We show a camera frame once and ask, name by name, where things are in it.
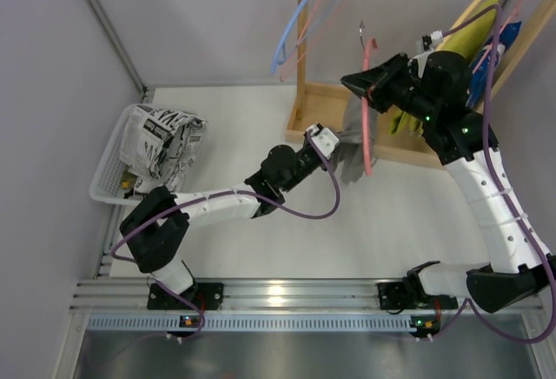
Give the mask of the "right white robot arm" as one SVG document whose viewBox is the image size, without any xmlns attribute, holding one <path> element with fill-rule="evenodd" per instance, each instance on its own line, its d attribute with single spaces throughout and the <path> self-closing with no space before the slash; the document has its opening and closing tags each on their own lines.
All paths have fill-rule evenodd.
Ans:
<svg viewBox="0 0 556 379">
<path fill-rule="evenodd" d="M 422 122 L 426 144 L 466 198 L 487 247 L 487 263 L 423 263 L 408 271 L 408 280 L 424 298 L 470 298 L 495 313 L 548 286 L 555 258 L 531 230 L 521 228 L 527 217 L 503 175 L 498 140 L 483 115 L 466 107 L 471 79 L 462 55 L 440 50 L 427 57 L 422 72 L 400 53 L 343 76 L 341 84 L 379 113 L 397 107 Z"/>
</svg>

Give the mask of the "green trousers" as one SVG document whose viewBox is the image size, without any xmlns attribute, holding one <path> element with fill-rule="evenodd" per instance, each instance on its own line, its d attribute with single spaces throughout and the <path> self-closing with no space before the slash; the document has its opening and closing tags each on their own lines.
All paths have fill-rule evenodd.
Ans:
<svg viewBox="0 0 556 379">
<path fill-rule="evenodd" d="M 473 16 L 478 15 L 486 8 L 489 8 L 497 3 L 498 2 L 495 2 L 494 0 L 485 1 L 465 21 L 470 20 Z M 420 54 L 414 57 L 419 65 L 418 76 L 422 77 L 426 60 L 434 51 L 447 50 L 455 52 L 463 56 L 468 63 L 471 63 L 479 52 L 480 45 L 486 40 L 487 36 L 489 35 L 490 29 L 493 26 L 495 15 L 495 10 L 489 10 L 482 16 L 473 20 L 466 27 L 462 27 L 462 25 L 460 25 L 456 27 L 459 28 L 457 31 L 449 35 L 443 32 L 444 41 L 435 50 L 431 50 L 427 53 Z M 390 120 L 388 134 L 390 136 L 394 136 L 401 134 L 405 130 L 412 133 L 421 133 L 422 122 L 419 119 L 409 115 L 408 113 L 402 112 L 401 110 L 397 109 L 394 113 L 394 117 Z"/>
</svg>

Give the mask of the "grey trousers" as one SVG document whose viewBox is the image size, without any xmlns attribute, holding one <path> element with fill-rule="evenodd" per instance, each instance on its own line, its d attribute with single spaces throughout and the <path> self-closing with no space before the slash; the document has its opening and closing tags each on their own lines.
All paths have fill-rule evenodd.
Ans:
<svg viewBox="0 0 556 379">
<path fill-rule="evenodd" d="M 369 141 L 372 156 L 377 130 L 377 116 L 376 110 L 368 108 Z M 357 96 L 351 96 L 347 101 L 341 131 L 343 131 L 343 136 L 338 136 L 340 144 L 336 148 L 336 150 L 344 152 L 344 161 L 341 163 L 341 180 L 345 184 L 356 183 L 365 175 L 362 155 L 361 100 Z"/>
</svg>

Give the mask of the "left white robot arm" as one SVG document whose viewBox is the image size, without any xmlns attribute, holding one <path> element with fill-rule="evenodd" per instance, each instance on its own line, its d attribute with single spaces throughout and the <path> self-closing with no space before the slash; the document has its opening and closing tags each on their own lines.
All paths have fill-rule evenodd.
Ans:
<svg viewBox="0 0 556 379">
<path fill-rule="evenodd" d="M 128 261 L 152 276 L 167 295 L 191 300 L 197 282 L 179 256 L 190 230 L 232 219 L 261 218 L 277 209 L 311 218 L 287 207 L 284 196 L 317 169 L 332 174 L 330 160 L 340 140 L 319 123 L 307 128 L 304 137 L 299 150 L 275 146 L 261 167 L 235 187 L 194 194 L 173 193 L 164 186 L 153 189 L 121 223 L 117 246 L 128 247 Z"/>
</svg>

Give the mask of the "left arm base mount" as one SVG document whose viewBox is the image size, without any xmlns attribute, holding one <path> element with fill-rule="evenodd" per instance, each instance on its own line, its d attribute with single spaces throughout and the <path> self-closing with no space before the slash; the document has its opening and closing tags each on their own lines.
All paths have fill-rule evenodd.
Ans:
<svg viewBox="0 0 556 379">
<path fill-rule="evenodd" d="M 194 304 L 201 310 L 218 310 L 224 297 L 223 283 L 196 283 L 191 289 L 180 294 L 182 299 Z M 149 310 L 189 309 L 182 301 L 174 298 L 156 283 L 149 286 Z"/>
</svg>

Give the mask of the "pink hanger right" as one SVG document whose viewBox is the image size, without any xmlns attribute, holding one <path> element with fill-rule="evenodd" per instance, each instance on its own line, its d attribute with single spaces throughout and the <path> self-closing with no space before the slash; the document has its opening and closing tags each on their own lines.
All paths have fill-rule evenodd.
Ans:
<svg viewBox="0 0 556 379">
<path fill-rule="evenodd" d="M 501 6 L 507 7 L 508 1 L 509 0 L 500 0 L 499 3 Z M 523 3 L 524 0 L 516 0 L 513 3 L 512 9 L 508 11 L 505 22 L 500 26 L 500 32 L 503 26 L 507 25 L 508 23 L 512 23 L 514 20 L 518 19 Z M 522 28 L 522 33 L 515 40 L 512 48 L 506 50 L 506 57 L 503 60 L 499 61 L 497 66 L 498 71 L 496 75 L 498 83 L 502 83 L 506 76 L 513 71 L 514 67 L 518 64 L 520 59 L 529 49 L 538 34 L 543 30 L 546 22 L 552 17 L 554 12 L 555 0 L 542 0 L 537 5 L 537 8 L 535 9 L 529 21 Z"/>
</svg>

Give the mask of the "blue patterned trousers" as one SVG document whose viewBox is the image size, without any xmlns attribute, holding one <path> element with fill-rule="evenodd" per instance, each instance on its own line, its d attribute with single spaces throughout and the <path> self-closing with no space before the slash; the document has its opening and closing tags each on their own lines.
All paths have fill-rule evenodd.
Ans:
<svg viewBox="0 0 556 379">
<path fill-rule="evenodd" d="M 520 33 L 521 25 L 522 22 L 518 21 L 508 23 L 501 28 L 496 54 L 494 57 L 494 67 L 498 66 L 498 63 L 504 56 L 506 50 L 513 45 L 514 41 Z M 471 64 L 473 76 L 468 89 L 468 99 L 466 103 L 466 106 L 469 109 L 474 109 L 477 106 L 479 100 L 485 92 L 485 88 L 487 85 L 487 72 L 492 58 L 492 40 L 493 39 L 491 37 L 487 40 L 480 53 Z"/>
</svg>

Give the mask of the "black white printed cloth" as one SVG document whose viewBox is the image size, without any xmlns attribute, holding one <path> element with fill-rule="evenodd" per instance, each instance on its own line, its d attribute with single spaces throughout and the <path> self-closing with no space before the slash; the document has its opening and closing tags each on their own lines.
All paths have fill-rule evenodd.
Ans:
<svg viewBox="0 0 556 379">
<path fill-rule="evenodd" d="M 206 136 L 208 121 L 190 112 L 146 104 L 134 106 L 122 136 L 120 159 L 136 176 L 139 200 L 165 187 L 177 192 L 190 172 Z"/>
</svg>

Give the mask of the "white plastic basket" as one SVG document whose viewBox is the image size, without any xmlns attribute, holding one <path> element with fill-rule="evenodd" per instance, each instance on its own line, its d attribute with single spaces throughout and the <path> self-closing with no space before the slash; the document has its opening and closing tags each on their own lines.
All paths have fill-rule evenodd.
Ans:
<svg viewBox="0 0 556 379">
<path fill-rule="evenodd" d="M 140 105 L 132 104 L 128 106 L 121 114 L 116 127 L 110 137 L 107 147 L 99 162 L 93 180 L 89 187 L 89 195 L 92 199 L 117 205 L 135 206 L 141 200 L 124 199 L 123 192 L 120 188 L 122 173 L 126 170 L 125 164 L 120 159 L 120 147 L 125 125 L 131 109 Z M 153 107 L 163 107 L 160 105 L 150 105 Z"/>
</svg>

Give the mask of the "yellow cloth in basket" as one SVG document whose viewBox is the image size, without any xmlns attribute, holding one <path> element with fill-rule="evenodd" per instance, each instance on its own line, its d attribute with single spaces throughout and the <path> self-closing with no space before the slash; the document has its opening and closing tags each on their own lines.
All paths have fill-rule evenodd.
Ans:
<svg viewBox="0 0 556 379">
<path fill-rule="evenodd" d="M 123 198 L 128 199 L 134 195 L 134 187 L 136 183 L 136 176 L 124 171 L 120 182 L 120 188 L 123 192 Z"/>
</svg>

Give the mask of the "wooden clothes rack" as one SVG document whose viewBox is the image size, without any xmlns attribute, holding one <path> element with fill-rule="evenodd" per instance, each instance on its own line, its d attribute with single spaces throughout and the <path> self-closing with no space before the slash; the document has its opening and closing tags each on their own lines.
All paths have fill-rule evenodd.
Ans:
<svg viewBox="0 0 556 379">
<path fill-rule="evenodd" d="M 293 14 L 298 36 L 294 66 L 297 70 L 296 96 L 285 130 L 285 139 L 290 143 L 301 143 L 303 131 L 312 123 L 322 123 L 338 130 L 341 127 L 341 114 L 344 113 L 349 99 L 348 91 L 337 85 L 306 80 L 308 47 L 304 38 L 308 36 L 307 28 L 312 21 L 313 14 L 305 7 L 304 0 L 298 0 L 298 7 L 301 11 Z M 502 83 L 498 83 L 497 71 L 498 69 L 493 79 L 493 96 L 500 92 L 513 73 L 512 71 Z M 423 141 L 410 136 L 388 136 L 386 134 L 387 119 L 393 116 L 392 113 L 388 113 L 379 119 L 378 141 L 374 148 L 378 157 L 393 162 L 438 169 L 440 163 L 434 159 L 432 150 Z"/>
</svg>

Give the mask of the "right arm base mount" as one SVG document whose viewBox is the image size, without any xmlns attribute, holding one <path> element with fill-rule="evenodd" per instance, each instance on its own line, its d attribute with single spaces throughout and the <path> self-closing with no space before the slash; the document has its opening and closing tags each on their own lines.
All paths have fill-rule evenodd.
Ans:
<svg viewBox="0 0 556 379">
<path fill-rule="evenodd" d="M 402 281 L 377 284 L 379 305 L 388 312 L 401 312 L 410 309 L 441 309 L 459 308 L 455 297 L 447 295 L 421 296 Z"/>
</svg>

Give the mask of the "pink trouser hanger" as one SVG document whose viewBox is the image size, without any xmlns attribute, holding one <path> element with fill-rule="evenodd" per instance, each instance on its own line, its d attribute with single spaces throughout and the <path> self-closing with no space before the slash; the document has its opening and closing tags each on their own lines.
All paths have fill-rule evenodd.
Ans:
<svg viewBox="0 0 556 379">
<path fill-rule="evenodd" d="M 373 49 L 373 38 L 370 37 L 366 39 L 364 37 L 365 24 L 364 21 L 360 21 L 359 26 L 359 36 L 361 41 L 361 46 L 363 48 L 363 61 L 362 70 L 366 71 L 369 69 L 370 55 Z M 361 134 L 362 134 L 362 155 L 364 163 L 364 171 L 366 176 L 372 175 L 372 154 L 371 146 L 369 141 L 370 131 L 368 128 L 368 103 L 366 98 L 363 96 L 361 98 Z"/>
</svg>

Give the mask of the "aluminium rail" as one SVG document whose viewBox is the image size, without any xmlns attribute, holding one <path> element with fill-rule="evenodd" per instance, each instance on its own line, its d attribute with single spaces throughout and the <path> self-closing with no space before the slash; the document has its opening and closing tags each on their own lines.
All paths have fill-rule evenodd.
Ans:
<svg viewBox="0 0 556 379">
<path fill-rule="evenodd" d="M 376 313 L 386 297 L 375 279 L 207 279 L 195 295 L 205 309 L 224 311 Z M 102 277 L 80 281 L 70 301 L 74 311 L 144 312 L 157 298 L 142 278 Z"/>
</svg>

